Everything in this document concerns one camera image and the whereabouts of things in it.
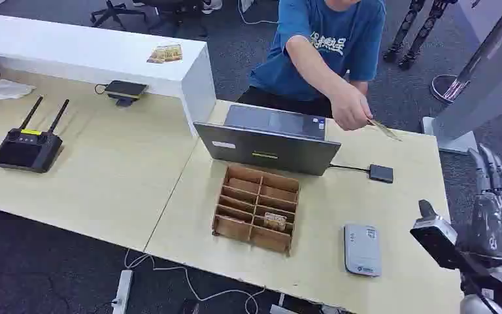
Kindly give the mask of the person's right hand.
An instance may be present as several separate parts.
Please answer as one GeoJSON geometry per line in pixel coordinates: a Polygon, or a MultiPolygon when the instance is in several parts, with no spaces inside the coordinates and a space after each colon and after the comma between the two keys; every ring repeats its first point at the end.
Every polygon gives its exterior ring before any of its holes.
{"type": "Polygon", "coordinates": [[[357,130],[373,118],[367,98],[351,84],[337,90],[328,99],[331,103],[334,121],[346,131],[357,130]]]}

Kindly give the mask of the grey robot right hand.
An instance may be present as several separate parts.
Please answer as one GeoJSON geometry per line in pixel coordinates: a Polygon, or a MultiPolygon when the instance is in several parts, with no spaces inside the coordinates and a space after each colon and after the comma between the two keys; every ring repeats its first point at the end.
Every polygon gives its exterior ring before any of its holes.
{"type": "Polygon", "coordinates": [[[467,232],[467,251],[502,260],[502,161],[482,143],[469,149],[476,163],[477,190],[467,232]]]}

